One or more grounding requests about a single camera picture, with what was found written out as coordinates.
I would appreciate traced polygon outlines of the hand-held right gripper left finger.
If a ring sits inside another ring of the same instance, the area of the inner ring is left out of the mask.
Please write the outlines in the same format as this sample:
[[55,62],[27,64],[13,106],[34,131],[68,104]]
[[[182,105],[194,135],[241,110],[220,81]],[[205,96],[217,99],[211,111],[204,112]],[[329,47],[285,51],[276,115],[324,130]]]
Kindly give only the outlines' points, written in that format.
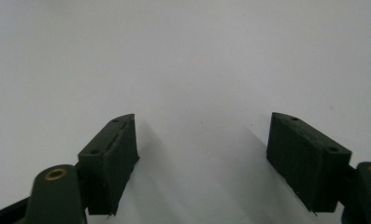
[[90,215],[116,215],[119,201],[139,160],[136,116],[111,120],[78,154],[85,178],[86,208]]

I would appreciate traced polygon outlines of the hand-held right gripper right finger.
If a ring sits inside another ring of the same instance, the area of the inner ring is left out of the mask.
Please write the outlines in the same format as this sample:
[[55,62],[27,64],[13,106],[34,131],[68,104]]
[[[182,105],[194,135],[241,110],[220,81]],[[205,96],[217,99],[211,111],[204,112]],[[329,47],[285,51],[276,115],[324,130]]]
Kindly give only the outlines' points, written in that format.
[[307,210],[335,211],[350,150],[301,119],[274,112],[266,157]]

